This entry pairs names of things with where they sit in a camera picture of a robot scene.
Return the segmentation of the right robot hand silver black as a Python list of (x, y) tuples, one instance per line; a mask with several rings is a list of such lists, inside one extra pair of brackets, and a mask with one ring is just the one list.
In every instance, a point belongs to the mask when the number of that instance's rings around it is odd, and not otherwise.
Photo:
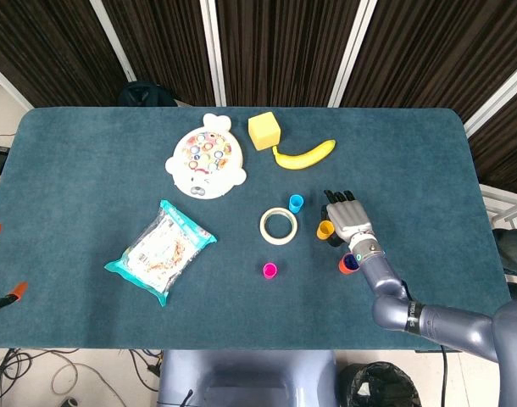
[(363, 205), (349, 190), (333, 192), (324, 190), (329, 203), (325, 206), (327, 219), (335, 234), (351, 249), (363, 240), (375, 240), (372, 224)]

